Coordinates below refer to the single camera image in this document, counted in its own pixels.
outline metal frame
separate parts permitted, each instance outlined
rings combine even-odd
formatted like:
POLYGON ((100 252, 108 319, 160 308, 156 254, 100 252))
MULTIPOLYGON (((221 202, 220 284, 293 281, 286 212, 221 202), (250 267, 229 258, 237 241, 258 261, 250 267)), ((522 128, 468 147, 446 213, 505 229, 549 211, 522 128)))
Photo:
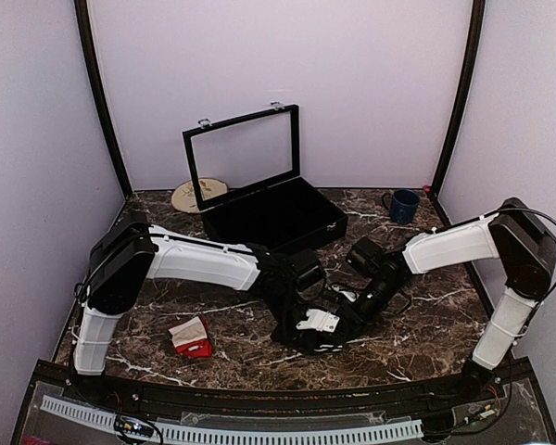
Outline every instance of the metal frame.
MULTIPOLYGON (((556 430, 548 406, 537 382, 529 359, 515 359, 512 370, 505 362, 496 369, 501 384, 529 378, 551 443, 556 443, 556 430)), ((64 389, 63 395, 77 401, 87 401, 78 388, 70 384, 70 370, 66 366, 38 361, 31 382, 27 386, 11 444, 19 444, 27 410, 37 382, 45 382, 64 389)), ((385 411, 388 418, 410 416, 420 418, 430 429, 445 429, 453 421, 451 408, 463 404, 460 400, 426 398, 424 394, 446 394, 457 383, 459 375, 430 380, 357 389, 324 391, 243 391, 174 387, 146 383, 105 375, 104 388, 115 391, 122 400, 124 413, 156 421, 158 418, 181 419, 182 414, 210 413, 254 417, 330 416, 333 414, 377 413, 385 411)), ((500 390, 500 397, 506 397, 500 390)), ((477 399, 482 401, 486 395, 477 399)), ((105 409, 116 410, 111 398, 97 403, 105 409)))
POLYGON ((101 129, 107 150, 111 156, 111 163, 118 176, 121 191, 123 195, 128 198, 132 195, 132 185, 126 167, 123 163, 123 157, 120 152, 120 145, 113 129, 113 121, 109 114, 109 107, 107 106, 107 99, 105 97, 105 90, 103 89, 103 81, 101 80, 101 73, 99 72, 99 64, 95 52, 95 41, 93 40, 93 33, 91 31, 91 20, 89 17, 89 9, 87 0, 74 0, 76 8, 76 20, 78 22, 78 32, 81 36, 82 52, 84 53, 84 62, 86 64, 86 72, 89 76, 91 90, 93 91, 93 100, 95 101, 96 112, 101 122, 101 129))
POLYGON ((445 143, 443 144, 443 149, 438 159, 433 183, 430 186, 430 190, 436 197, 440 193, 443 183, 445 182, 445 176, 447 175, 451 157, 453 156, 453 150, 457 143, 457 136, 460 132, 463 112, 465 111, 472 77, 474 76, 475 58, 480 43, 485 6, 486 0, 474 0, 472 4, 472 18, 470 19, 470 29, 467 33, 467 45, 465 46, 465 54, 463 55, 460 83, 457 87, 457 94, 455 95, 453 111, 451 111, 451 119, 449 121, 447 135, 445 136, 445 143))
MULTIPOLYGON (((103 82, 101 80, 101 74, 96 57, 95 41, 93 40, 93 34, 91 32, 91 21, 88 12, 87 0, 74 0, 74 4, 76 6, 76 18, 78 20, 82 51, 86 62, 86 70, 91 82, 93 98, 95 100, 99 120, 101 121, 101 128, 103 129, 103 135, 105 136, 107 142, 111 162, 113 163, 113 167, 118 176, 121 190, 126 197, 129 197, 133 192, 132 185, 130 184, 130 179, 123 163, 120 146, 113 129, 113 123, 107 106, 105 90, 103 88, 103 82)), ((435 176, 430 186, 430 190, 435 197, 438 196, 445 181, 445 176, 447 175, 447 171, 449 169, 453 149, 455 148, 457 136, 461 127, 463 112, 465 110, 465 105, 467 104, 470 84, 474 75, 475 59, 480 41, 480 33, 482 31, 485 5, 486 0, 473 0, 470 28, 463 56, 463 64, 461 66, 461 75, 457 88, 457 94, 455 96, 455 102, 453 104, 453 110, 449 120, 445 143, 443 144, 438 164, 436 166, 435 176)))

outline white cable tray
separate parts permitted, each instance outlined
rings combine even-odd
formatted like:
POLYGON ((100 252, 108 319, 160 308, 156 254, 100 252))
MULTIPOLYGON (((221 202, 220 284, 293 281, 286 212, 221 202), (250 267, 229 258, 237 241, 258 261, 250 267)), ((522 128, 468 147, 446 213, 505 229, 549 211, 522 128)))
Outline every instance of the white cable tray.
MULTIPOLYGON (((51 396, 44 396, 41 409, 77 424, 116 434, 113 429, 114 413, 51 396)), ((155 422, 155 425, 163 434, 165 443, 169 445, 373 445, 419 439, 423 436, 420 420, 361 428, 294 432, 232 431, 180 426, 165 422, 155 422)), ((132 433, 126 434, 129 437, 143 439, 132 433)), ((157 433, 150 438, 149 442, 158 443, 157 433)))

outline black frame pole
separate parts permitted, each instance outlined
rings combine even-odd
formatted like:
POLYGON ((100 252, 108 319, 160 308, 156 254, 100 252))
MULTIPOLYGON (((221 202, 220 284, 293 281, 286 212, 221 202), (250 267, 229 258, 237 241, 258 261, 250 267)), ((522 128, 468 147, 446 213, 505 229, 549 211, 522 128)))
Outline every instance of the black frame pole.
POLYGON ((460 132, 461 120, 463 119, 465 104, 467 103, 467 97, 470 92, 470 84, 474 76, 475 58, 480 43, 485 6, 486 0, 474 0, 472 4, 472 17, 470 19, 470 29, 467 34, 467 45, 465 46, 463 65, 461 66, 460 82, 457 87, 457 94, 455 95, 455 103, 453 104, 453 111, 451 112, 445 143, 441 150, 441 156, 438 159, 433 183, 430 186, 430 190, 435 196, 438 196, 443 182, 445 181, 445 176, 447 175, 447 170, 451 163, 453 149, 455 148, 457 136, 460 132))
POLYGON ((96 112, 101 122, 103 135, 107 144, 107 150, 113 162, 113 168, 118 176, 121 191, 123 195, 128 198, 132 195, 132 185, 130 178, 126 171, 121 157, 120 146, 113 130, 113 123, 109 115, 109 108, 107 107, 107 100, 105 98, 105 91, 103 89, 103 82, 101 81, 101 73, 99 72, 99 65, 97 63, 95 52, 95 41, 93 40, 93 33, 91 32, 91 21, 89 18, 89 10, 86 0, 74 0, 76 9, 76 20, 78 22, 78 32, 81 36, 82 51, 84 53, 84 62, 86 64, 86 71, 89 75, 89 82, 91 90, 93 90, 93 100, 95 101, 96 112))

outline mug handle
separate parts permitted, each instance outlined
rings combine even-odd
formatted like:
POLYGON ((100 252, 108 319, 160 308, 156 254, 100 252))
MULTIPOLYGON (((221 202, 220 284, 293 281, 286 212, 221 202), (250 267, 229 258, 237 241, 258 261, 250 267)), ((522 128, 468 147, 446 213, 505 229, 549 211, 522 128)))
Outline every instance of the mug handle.
POLYGON ((391 199, 393 199, 393 195, 391 195, 389 192, 387 193, 383 193, 383 195, 381 196, 381 204, 383 204, 383 207, 385 207, 386 210, 391 209, 391 204, 387 205, 387 203, 385 202, 385 197, 390 196, 391 199))

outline blue mug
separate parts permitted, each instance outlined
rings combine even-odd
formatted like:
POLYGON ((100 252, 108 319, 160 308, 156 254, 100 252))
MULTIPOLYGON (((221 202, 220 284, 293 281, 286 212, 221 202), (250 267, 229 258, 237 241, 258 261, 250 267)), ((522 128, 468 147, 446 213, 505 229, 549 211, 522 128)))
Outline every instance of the blue mug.
POLYGON ((411 223, 418 209, 420 197, 411 190, 396 190, 392 193, 384 193, 381 197, 383 207, 389 210, 391 221, 405 225, 411 223), (387 205, 386 197, 391 197, 391 204, 387 205))

